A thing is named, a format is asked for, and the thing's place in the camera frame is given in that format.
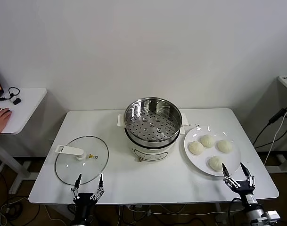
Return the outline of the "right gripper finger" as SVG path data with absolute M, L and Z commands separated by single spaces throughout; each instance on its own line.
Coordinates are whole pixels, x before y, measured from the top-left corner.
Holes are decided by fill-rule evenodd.
M 248 168 L 243 163 L 240 163 L 240 166 L 242 168 L 244 175 L 246 176 L 246 181 L 248 182 L 249 187 L 255 187 L 254 176 L 250 173 Z
M 230 176 L 224 163 L 222 163 L 222 172 L 224 176 L 223 180 L 229 188 L 239 188 L 239 183 Z

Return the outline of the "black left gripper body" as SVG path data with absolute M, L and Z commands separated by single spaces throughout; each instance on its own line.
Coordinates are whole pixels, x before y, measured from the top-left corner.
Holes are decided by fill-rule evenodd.
M 78 193 L 78 196 L 73 198 L 73 202 L 77 206 L 93 206 L 96 204 L 94 193 Z

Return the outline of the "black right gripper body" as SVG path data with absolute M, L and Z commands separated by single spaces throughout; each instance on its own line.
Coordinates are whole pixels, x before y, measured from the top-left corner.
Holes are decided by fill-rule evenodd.
M 240 186 L 235 189 L 235 193 L 239 194 L 240 196 L 253 194 L 254 186 L 250 186 L 250 184 L 247 180 L 237 181 L 237 183 Z

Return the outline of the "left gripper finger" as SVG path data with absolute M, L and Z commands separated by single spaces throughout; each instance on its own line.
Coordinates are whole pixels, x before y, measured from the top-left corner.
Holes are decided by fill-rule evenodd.
M 96 192 L 90 197 L 91 200 L 99 200 L 103 193 L 105 192 L 104 190 L 104 182 L 103 182 L 103 174 L 100 175 L 99 183 L 98 183 L 98 189 Z
M 77 200 L 80 198 L 79 193 L 78 193 L 78 189 L 79 189 L 79 186 L 81 184 L 81 178 L 82 178 L 82 174 L 80 174 L 78 176 L 77 180 L 75 181 L 74 187 L 71 188 L 71 192 L 72 192 L 74 200 Z

